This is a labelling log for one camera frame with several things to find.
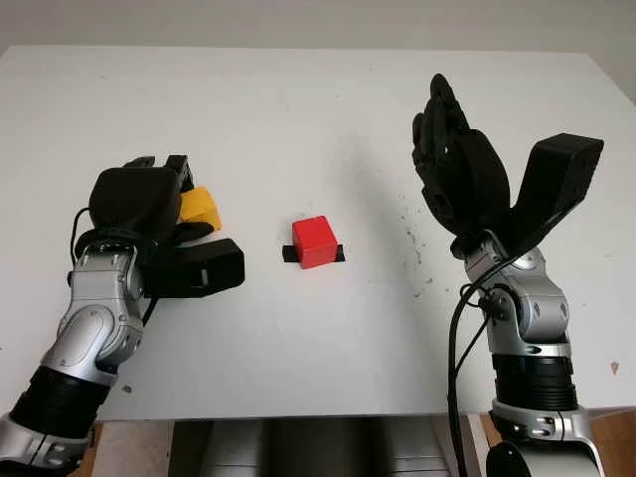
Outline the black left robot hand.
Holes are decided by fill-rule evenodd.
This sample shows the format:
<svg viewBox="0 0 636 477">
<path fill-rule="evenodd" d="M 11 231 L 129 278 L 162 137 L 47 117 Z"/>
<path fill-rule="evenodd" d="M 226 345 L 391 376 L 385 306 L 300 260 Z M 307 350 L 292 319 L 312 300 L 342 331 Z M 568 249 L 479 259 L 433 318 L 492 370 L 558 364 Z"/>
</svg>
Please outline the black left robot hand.
<svg viewBox="0 0 636 477">
<path fill-rule="evenodd" d="M 142 156 L 102 171 L 88 201 L 93 228 L 79 237 L 75 254 L 100 240 L 152 248 L 176 246 L 215 232 L 218 227 L 207 220 L 187 224 L 180 217 L 182 195 L 193 190 L 186 155 L 170 155 L 161 167 L 153 156 Z"/>
</svg>

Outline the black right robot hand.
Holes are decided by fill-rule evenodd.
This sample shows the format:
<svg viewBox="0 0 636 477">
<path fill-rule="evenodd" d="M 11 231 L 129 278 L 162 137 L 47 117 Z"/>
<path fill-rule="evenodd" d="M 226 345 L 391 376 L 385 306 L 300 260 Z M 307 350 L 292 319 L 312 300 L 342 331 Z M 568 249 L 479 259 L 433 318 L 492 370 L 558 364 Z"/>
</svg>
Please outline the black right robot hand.
<svg viewBox="0 0 636 477">
<path fill-rule="evenodd" d="M 442 74 L 430 82 L 424 111 L 412 121 L 412 160 L 422 196 L 454 235 L 450 250 L 463 259 L 507 217 L 510 186 L 488 137 L 472 128 Z"/>
</svg>

